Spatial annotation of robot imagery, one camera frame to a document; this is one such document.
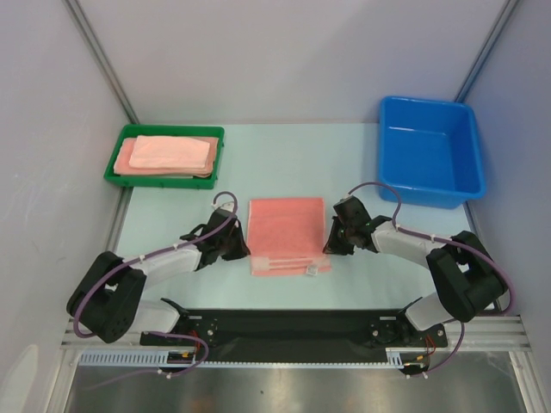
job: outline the green tray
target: green tray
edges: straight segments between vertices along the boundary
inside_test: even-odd
[[[216,159],[214,160],[213,173],[207,178],[176,178],[167,176],[121,176],[113,171],[115,160],[119,155],[122,141],[126,138],[145,136],[206,136],[218,138]],[[113,154],[103,177],[109,182],[120,187],[160,187],[160,188],[194,188],[212,189],[218,179],[220,157],[224,147],[224,128],[220,126],[165,126],[165,125],[126,125],[122,128],[117,139]]]

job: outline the peach towel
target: peach towel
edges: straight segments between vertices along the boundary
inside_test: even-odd
[[[315,265],[329,271],[323,198],[252,200],[247,245],[253,275],[305,274]]]
[[[126,138],[122,142],[122,146],[119,150],[119,155],[117,156],[113,170],[115,174],[129,176],[210,176],[213,173],[214,160],[216,159],[218,138],[196,137],[192,139],[200,140],[209,144],[207,163],[203,168],[133,168],[130,166],[130,157],[133,153],[136,138]]]
[[[209,148],[193,138],[139,135],[129,163],[133,168],[204,168]]]

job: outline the metal frame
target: metal frame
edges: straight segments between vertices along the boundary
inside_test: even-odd
[[[84,43],[90,50],[92,58],[96,61],[100,71],[109,85],[109,88],[111,88],[115,94],[115,97],[121,105],[121,108],[126,114],[128,120],[130,123],[139,123],[138,116],[134,112],[132,104],[128,100],[127,93],[122,88],[121,81],[115,73],[115,69],[113,69],[113,66],[109,61],[107,54],[103,50],[99,39],[97,39],[96,33],[90,25],[90,21],[84,13],[82,6],[78,0],[63,0],[63,3],[69,11],[69,14],[77,26],[78,31],[83,36]]]
[[[474,60],[474,63],[471,66],[467,77],[463,81],[463,85],[460,87],[459,92],[457,92],[457,95],[455,96],[456,102],[464,102],[467,99],[468,93],[471,91],[474,82],[476,82],[476,79],[482,72],[486,61],[493,51],[493,48],[498,44],[501,34],[503,33],[507,24],[511,21],[513,14],[522,1],[523,0],[506,0],[503,8],[499,12],[498,18],[493,23],[490,33],[486,37],[486,40],[484,40],[484,44],[482,45],[479,54]]]
[[[480,235],[480,226],[478,225],[478,222],[476,220],[476,217],[473,214],[473,209],[468,204],[468,202],[465,202],[463,204],[463,209],[465,210],[465,215],[467,216],[467,222],[468,227],[470,228],[471,232],[476,234],[476,236],[479,238],[480,241],[483,241],[482,236]],[[493,302],[493,308],[488,309],[488,313],[498,313],[500,312],[507,304],[509,303],[509,296],[508,294],[505,296],[500,297],[499,299],[495,300]]]
[[[506,0],[504,7],[499,13],[498,18],[494,22],[492,29],[487,36],[483,47],[474,61],[463,85],[461,86],[455,100],[464,102],[469,91],[474,85],[478,75],[488,60],[493,48],[498,42],[507,23],[511,20],[514,12],[522,0]],[[104,52],[93,28],[90,25],[86,14],[78,0],[63,0],[72,20],[75,22],[78,31],[83,36],[84,43],[89,48],[93,59],[98,64],[98,67],[104,75],[106,82],[115,94],[117,101],[120,103],[122,110],[126,114],[129,122],[139,123],[138,116],[133,111],[132,105],[128,100],[127,94],[122,88],[120,79],[117,77],[113,66]],[[116,249],[122,226],[126,216],[127,208],[132,197],[132,189],[124,188],[121,190],[121,197],[115,212],[115,217],[110,232],[107,248],[109,250]],[[480,233],[477,228],[475,219],[471,213],[469,205],[465,205],[465,211],[469,220],[469,225],[472,231]],[[446,332],[449,339],[449,347],[439,349],[438,351],[450,351],[455,346],[459,338],[460,328],[458,324],[447,324]],[[86,348],[96,350],[115,350],[115,349],[132,349],[132,350],[154,350],[161,348],[147,347],[143,348],[139,345],[139,334],[126,334],[120,341],[107,345],[100,339],[92,338],[88,340],[79,339],[72,332],[71,321],[67,325],[67,329],[63,338],[63,342],[59,350],[59,370],[55,384],[53,385],[49,404],[46,408],[46,413],[63,411],[68,400],[71,383],[73,381],[78,360],[80,355]],[[171,348],[162,348],[162,350],[170,350]],[[389,348],[389,354],[394,352],[414,351],[411,348]],[[466,335],[463,344],[460,347],[461,352],[486,352],[486,351],[508,351],[511,356],[511,362],[515,369],[518,384],[523,394],[523,399],[527,410],[531,412],[551,411],[549,401],[542,391],[540,385],[541,379],[536,371],[534,357],[530,352],[528,337],[524,331],[522,320],[520,317],[477,317],[466,325]],[[205,363],[205,367],[242,367],[241,365],[227,363]],[[307,368],[327,368],[341,366],[327,365],[305,365],[305,366],[287,366],[281,363],[247,363],[247,367],[307,367]],[[358,368],[366,368],[364,365],[358,365]]]
[[[509,353],[528,413],[551,411],[548,395],[542,389],[542,378],[537,371],[532,353]]]

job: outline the light blue table surface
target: light blue table surface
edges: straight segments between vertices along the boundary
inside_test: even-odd
[[[328,235],[332,205],[356,184],[375,179],[376,124],[224,128],[226,147],[215,189],[135,188],[119,255],[135,256],[173,244],[207,222],[213,197],[222,190],[238,196],[245,234],[250,200],[321,196]],[[362,188],[356,195],[372,217],[392,215],[395,204],[381,200],[374,188]],[[444,235],[468,229],[462,206],[443,210],[404,205],[399,222]],[[426,269],[396,256],[357,250],[353,256],[331,256],[331,265],[331,272],[315,277],[255,277],[248,258],[218,260],[201,271],[156,285],[144,298],[167,297],[187,308],[383,309],[401,308],[435,291]]]

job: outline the white wall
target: white wall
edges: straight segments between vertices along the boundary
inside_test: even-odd
[[[142,123],[377,120],[453,100],[504,0],[81,0]]]
[[[473,202],[486,246],[511,272],[551,391],[551,2],[525,1],[467,99],[480,127],[488,192]]]
[[[36,413],[66,301],[106,242],[118,192],[102,172],[125,118],[60,0],[0,2],[0,55],[0,382],[37,344]]]

